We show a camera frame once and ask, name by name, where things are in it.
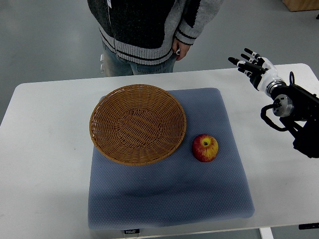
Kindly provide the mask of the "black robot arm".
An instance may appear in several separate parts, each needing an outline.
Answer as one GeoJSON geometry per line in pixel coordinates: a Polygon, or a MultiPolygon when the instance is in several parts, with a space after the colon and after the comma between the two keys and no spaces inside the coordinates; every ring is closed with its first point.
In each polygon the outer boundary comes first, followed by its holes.
{"type": "Polygon", "coordinates": [[[277,131],[288,131],[293,148],[309,158],[319,157],[319,99],[295,84],[290,72],[290,84],[275,84],[270,93],[273,103],[261,109],[261,119],[277,131]]]}

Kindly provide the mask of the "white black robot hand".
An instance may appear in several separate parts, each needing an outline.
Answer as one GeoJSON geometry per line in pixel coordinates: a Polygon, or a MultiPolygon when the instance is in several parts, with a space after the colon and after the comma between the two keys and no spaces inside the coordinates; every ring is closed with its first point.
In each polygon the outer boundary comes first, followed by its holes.
{"type": "Polygon", "coordinates": [[[228,61],[238,67],[238,71],[249,78],[250,83],[257,91],[270,96],[276,87],[286,86],[286,82],[278,76],[277,68],[266,57],[245,48],[242,59],[228,57],[228,61]]]}

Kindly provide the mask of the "person's bare hand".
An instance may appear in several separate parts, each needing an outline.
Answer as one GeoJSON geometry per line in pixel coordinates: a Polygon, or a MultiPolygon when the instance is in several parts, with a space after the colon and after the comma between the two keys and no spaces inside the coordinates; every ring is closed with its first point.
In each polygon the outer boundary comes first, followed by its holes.
{"type": "Polygon", "coordinates": [[[176,55],[176,61],[179,61],[187,55],[188,51],[191,48],[191,45],[184,44],[177,38],[174,38],[171,48],[173,53],[176,55]]]}

